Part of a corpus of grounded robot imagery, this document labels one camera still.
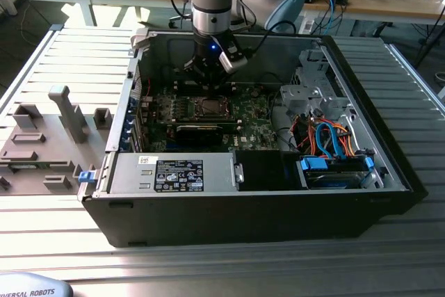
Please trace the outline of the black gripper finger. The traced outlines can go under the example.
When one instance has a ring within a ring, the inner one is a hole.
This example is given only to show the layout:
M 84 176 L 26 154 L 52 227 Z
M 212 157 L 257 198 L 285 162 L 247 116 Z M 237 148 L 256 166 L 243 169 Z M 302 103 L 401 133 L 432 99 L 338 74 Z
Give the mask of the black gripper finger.
M 195 83 L 204 96 L 211 95 L 211 76 L 206 61 L 194 56 L 184 64 L 184 75 Z
M 212 65 L 209 68 L 209 96 L 213 97 L 229 77 L 221 65 Z

